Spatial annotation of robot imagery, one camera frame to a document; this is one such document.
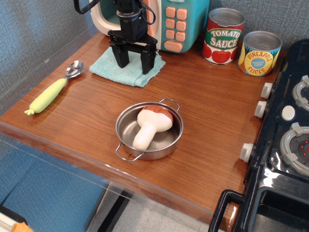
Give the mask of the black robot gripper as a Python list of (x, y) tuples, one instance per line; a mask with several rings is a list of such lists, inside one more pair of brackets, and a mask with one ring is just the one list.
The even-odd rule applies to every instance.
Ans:
[(120, 14), (120, 29), (110, 30), (110, 46), (120, 68), (129, 63), (128, 53), (140, 54), (142, 73), (147, 74), (155, 63), (157, 39), (148, 34), (146, 14)]

